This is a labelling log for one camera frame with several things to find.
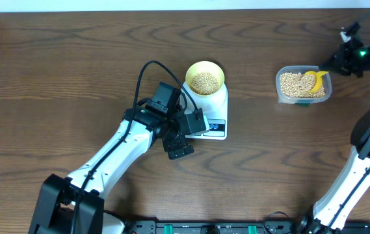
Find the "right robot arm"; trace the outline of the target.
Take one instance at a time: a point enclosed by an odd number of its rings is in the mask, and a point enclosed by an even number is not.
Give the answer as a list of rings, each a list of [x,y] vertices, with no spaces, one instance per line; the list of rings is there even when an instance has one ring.
[[[363,76],[370,70],[370,45],[357,35],[359,21],[343,29],[343,43],[320,70],[342,76]],[[327,193],[317,201],[298,225],[297,233],[341,233],[347,217],[370,187],[370,110],[356,123],[347,163]]]

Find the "yellow measuring scoop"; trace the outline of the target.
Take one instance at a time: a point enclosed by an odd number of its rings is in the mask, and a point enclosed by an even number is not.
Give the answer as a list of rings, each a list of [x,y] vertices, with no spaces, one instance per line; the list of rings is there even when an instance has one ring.
[[[307,71],[305,75],[310,75],[315,78],[314,86],[309,90],[310,93],[316,93],[323,85],[323,77],[328,74],[327,71]]]

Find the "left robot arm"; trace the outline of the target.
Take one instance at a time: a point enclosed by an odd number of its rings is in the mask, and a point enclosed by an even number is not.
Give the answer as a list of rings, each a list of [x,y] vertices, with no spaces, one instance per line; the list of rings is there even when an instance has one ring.
[[[170,159],[192,154],[187,136],[208,131],[201,108],[149,101],[134,105],[113,137],[66,177],[50,175],[42,184],[29,233],[123,233],[126,223],[104,210],[110,191],[126,170],[161,140]]]

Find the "pale yellow bowl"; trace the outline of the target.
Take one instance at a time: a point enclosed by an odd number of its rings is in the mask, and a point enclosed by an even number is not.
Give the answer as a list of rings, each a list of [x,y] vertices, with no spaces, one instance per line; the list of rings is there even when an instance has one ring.
[[[197,73],[200,73],[200,72],[209,72],[209,73],[212,73],[217,78],[218,82],[220,83],[219,90],[225,85],[224,72],[222,71],[222,68],[218,64],[216,64],[214,62],[210,62],[210,61],[200,61],[200,62],[197,62],[197,63],[193,64],[187,70],[187,73],[186,73],[186,76],[185,76],[185,84],[189,88],[190,88],[190,84],[191,84],[191,81],[194,78],[194,76]]]

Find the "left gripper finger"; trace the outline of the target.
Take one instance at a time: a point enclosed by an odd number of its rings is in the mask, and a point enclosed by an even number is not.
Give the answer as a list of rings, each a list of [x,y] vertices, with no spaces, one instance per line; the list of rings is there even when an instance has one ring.
[[[187,143],[184,135],[175,136],[173,139],[162,139],[164,151],[168,154],[170,160],[176,160],[194,153],[192,145]]]
[[[209,131],[209,123],[202,109],[195,109],[190,114],[180,114],[176,121],[179,131],[184,135],[202,135]]]

